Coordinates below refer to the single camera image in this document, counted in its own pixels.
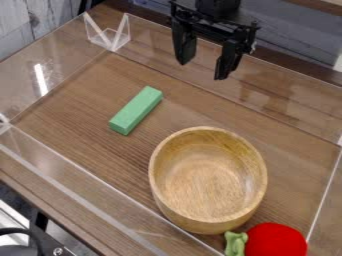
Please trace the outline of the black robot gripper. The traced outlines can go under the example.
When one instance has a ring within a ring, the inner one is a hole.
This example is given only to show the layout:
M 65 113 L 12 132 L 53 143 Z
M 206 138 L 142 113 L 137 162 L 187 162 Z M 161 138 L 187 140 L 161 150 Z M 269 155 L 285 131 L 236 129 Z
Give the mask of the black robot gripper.
M 237 70 L 242 54 L 256 51 L 258 21 L 241 10 L 242 0 L 170 0 L 175 57 L 186 65 L 197 53 L 197 35 L 224 43 L 216 80 Z

